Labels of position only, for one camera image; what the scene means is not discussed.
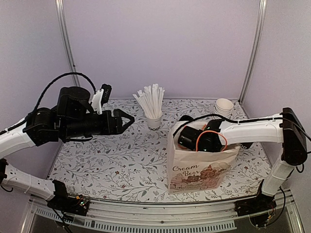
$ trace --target floral tablecloth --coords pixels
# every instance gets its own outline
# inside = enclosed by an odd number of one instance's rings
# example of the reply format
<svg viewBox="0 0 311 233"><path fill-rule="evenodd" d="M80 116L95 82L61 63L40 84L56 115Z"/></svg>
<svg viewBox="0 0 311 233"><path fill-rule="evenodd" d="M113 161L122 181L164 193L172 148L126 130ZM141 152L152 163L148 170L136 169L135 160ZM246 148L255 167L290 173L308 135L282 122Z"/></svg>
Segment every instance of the floral tablecloth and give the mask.
<svg viewBox="0 0 311 233"><path fill-rule="evenodd" d="M258 143L248 150L240 150L235 165L217 189L168 194L169 128L183 115L199 117L212 113L214 104L214 100L164 100L162 126L153 132L148 129L143 110L135 100L110 100L105 110L120 108L134 116L135 123L122 135L65 143L49 179L64 182L70 194L122 201L192 202L254 195L270 171L268 159ZM231 118L245 118L237 101Z"/></svg>

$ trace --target white robotic arm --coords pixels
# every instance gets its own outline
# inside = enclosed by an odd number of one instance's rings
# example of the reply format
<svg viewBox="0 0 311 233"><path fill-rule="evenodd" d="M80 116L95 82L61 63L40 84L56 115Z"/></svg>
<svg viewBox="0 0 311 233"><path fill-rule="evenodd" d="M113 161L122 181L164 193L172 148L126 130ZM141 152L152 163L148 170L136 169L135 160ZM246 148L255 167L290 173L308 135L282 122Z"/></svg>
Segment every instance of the white robotic arm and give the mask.
<svg viewBox="0 0 311 233"><path fill-rule="evenodd" d="M197 119L183 116L181 120L192 122ZM295 167L307 159L305 132L290 108L283 108L281 114L263 118L211 120L203 130L186 126L188 122L182 124L177 131L183 128L178 143L190 150L218 152L225 144L240 143L243 148L248 149L253 142L282 143L280 156L268 177L261 182L257 196L236 202L238 215L253 214L275 207L274 196L279 187L288 179Z"/></svg>
<svg viewBox="0 0 311 233"><path fill-rule="evenodd" d="M5 177L1 185L15 187L24 193L34 194L45 200L51 200L54 197L55 191L52 181L34 177L18 170L4 160L1 161L4 157L16 151L35 146L31 138L23 132L25 127L26 123L0 135L0 163L2 162L4 167L5 165L7 166L5 167L5 174L3 174Z"/></svg>

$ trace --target printed illustration on bag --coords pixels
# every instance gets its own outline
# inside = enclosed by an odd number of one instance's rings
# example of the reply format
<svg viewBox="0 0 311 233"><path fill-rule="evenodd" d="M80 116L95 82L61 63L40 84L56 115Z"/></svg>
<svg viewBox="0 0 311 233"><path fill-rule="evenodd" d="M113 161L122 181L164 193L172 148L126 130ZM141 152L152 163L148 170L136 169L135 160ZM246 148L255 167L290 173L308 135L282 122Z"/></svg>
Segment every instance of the printed illustration on bag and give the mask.
<svg viewBox="0 0 311 233"><path fill-rule="evenodd" d="M176 190L205 190L216 188L222 175L224 175L230 167L231 166L225 162L212 163L201 171L199 170L199 165L182 168L174 166L173 171L179 171L180 173L177 173L177 175L172 178L170 188Z"/></svg>

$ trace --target white wall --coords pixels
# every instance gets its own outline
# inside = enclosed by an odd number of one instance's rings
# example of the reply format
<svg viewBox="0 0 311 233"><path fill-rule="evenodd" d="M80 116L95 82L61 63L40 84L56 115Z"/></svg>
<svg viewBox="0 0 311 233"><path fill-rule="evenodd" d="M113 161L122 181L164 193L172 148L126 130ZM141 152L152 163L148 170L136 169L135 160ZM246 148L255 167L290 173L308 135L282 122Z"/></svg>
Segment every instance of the white wall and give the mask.
<svg viewBox="0 0 311 233"><path fill-rule="evenodd" d="M78 71L113 98L159 83L166 97L237 99L258 0L66 0Z"/></svg>
<svg viewBox="0 0 311 233"><path fill-rule="evenodd" d="M311 0L268 1L254 73L245 101L250 117L291 107L311 134ZM280 147L265 144L274 163ZM311 159L290 186L306 232L311 232Z"/></svg>
<svg viewBox="0 0 311 233"><path fill-rule="evenodd" d="M44 87L69 71L54 1L10 0L0 2L0 129L33 110ZM41 106L56 105L60 80L47 92ZM22 150L7 157L9 163L32 175L46 178L59 144ZM29 196L0 189L0 232L17 233Z"/></svg>

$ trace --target paper bag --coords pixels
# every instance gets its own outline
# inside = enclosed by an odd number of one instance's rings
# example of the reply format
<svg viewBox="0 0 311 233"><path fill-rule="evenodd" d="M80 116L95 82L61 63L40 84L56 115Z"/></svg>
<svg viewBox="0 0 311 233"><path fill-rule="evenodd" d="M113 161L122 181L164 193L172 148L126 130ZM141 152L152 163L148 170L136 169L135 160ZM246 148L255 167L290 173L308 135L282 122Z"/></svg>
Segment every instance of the paper bag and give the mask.
<svg viewBox="0 0 311 233"><path fill-rule="evenodd" d="M173 138L176 129L185 123L174 125L168 135L167 174L169 194L187 193L217 188L226 172L235 163L239 153L238 144L230 145L223 152L183 150L178 147L181 130ZM188 126L202 129L207 122L193 122Z"/></svg>

